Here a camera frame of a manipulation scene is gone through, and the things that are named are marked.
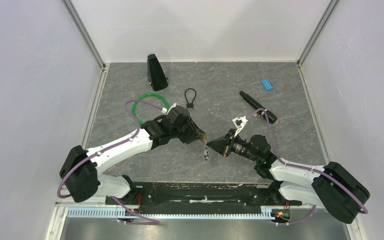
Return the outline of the brass padlock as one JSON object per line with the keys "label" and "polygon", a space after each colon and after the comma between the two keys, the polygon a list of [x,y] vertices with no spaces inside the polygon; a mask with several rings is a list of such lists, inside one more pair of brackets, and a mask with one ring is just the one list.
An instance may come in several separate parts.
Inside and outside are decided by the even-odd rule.
{"label": "brass padlock", "polygon": [[206,142],[207,140],[207,136],[205,134],[201,134],[198,139],[201,141],[201,142]]}

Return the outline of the panda keychain with key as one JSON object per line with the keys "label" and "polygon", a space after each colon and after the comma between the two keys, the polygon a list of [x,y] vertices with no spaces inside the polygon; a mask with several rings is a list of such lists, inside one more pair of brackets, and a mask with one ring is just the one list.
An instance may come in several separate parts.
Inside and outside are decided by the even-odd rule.
{"label": "panda keychain with key", "polygon": [[203,142],[204,142],[204,147],[203,147],[203,149],[204,149],[204,160],[207,161],[209,159],[209,150],[210,150],[210,148],[208,147],[206,140],[204,140]]}

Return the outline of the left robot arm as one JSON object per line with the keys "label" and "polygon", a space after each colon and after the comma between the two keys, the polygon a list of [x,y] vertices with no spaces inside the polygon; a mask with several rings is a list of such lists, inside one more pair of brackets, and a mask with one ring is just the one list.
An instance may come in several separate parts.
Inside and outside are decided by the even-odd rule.
{"label": "left robot arm", "polygon": [[186,108],[173,105],[163,113],[107,144],[89,149],[80,145],[73,147],[59,172],[58,197],[81,203],[93,196],[114,196],[125,204],[133,203],[137,198],[133,182],[127,176],[106,175],[107,169],[134,155],[166,145],[172,139],[183,144],[206,139],[205,132],[194,123]]}

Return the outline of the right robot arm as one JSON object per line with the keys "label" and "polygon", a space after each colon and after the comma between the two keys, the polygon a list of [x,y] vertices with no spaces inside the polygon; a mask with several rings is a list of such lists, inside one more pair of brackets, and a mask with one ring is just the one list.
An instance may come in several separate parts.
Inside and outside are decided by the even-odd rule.
{"label": "right robot arm", "polygon": [[370,198],[369,190],[337,162],[306,165],[278,159],[264,135],[241,139],[234,128],[225,136],[211,140],[207,146],[228,157],[235,153],[255,162],[254,170],[272,181],[269,199],[275,204],[300,201],[327,212],[345,224],[351,224]]}

